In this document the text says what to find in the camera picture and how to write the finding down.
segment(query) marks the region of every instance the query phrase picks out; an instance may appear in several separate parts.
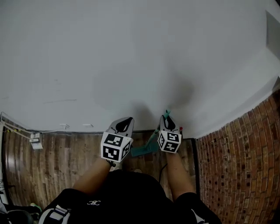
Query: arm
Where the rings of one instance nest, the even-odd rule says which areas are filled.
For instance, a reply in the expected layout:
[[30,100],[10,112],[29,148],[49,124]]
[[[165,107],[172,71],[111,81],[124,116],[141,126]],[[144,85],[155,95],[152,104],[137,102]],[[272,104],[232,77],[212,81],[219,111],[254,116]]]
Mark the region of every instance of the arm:
[[178,153],[166,153],[167,158],[167,176],[171,188],[173,200],[180,195],[188,192],[195,193],[189,174],[185,170]]
[[110,164],[102,158],[98,158],[95,163],[75,182],[73,189],[86,194],[95,193],[105,181]]

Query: brick wall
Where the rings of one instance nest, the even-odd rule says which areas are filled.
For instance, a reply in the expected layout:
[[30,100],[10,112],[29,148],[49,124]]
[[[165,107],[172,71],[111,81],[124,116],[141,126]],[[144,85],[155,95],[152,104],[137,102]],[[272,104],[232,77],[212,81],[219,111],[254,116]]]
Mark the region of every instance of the brick wall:
[[271,223],[280,198],[280,91],[197,140],[200,196],[224,224]]

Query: white wall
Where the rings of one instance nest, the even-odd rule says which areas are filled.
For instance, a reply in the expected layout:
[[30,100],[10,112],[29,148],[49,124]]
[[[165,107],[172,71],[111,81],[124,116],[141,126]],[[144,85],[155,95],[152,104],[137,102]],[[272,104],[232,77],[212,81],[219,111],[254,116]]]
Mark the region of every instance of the white wall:
[[265,8],[263,0],[2,1],[0,110],[36,130],[104,131],[124,116],[135,130],[154,129],[171,107],[185,136],[197,137],[228,113],[214,110],[216,97],[245,102],[231,82],[253,96],[276,76],[267,62],[255,85],[239,80],[249,84],[248,64],[266,59],[256,59]]

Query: black cable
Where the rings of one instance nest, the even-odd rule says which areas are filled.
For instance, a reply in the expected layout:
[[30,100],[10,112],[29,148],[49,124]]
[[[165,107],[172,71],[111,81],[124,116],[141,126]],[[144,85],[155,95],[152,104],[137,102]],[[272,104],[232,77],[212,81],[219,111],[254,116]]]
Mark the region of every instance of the black cable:
[[161,183],[161,173],[162,173],[163,169],[164,169],[166,166],[167,166],[167,164],[165,164],[165,165],[163,166],[163,168],[161,168],[161,170],[159,171],[159,178],[158,178],[158,182],[159,182],[159,183]]

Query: green tool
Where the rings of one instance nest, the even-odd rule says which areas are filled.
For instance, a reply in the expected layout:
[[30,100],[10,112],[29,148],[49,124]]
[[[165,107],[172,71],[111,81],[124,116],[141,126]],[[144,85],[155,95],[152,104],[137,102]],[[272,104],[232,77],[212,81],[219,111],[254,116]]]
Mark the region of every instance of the green tool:
[[[165,111],[165,114],[163,115],[165,119],[167,119],[170,112],[171,112],[170,110]],[[131,155],[135,157],[135,156],[141,156],[152,152],[157,152],[158,151],[157,134],[159,132],[159,129],[160,129],[160,125],[158,125],[157,129],[154,131],[154,133],[151,135],[151,137],[149,138],[149,140],[144,146],[131,148],[130,149]]]

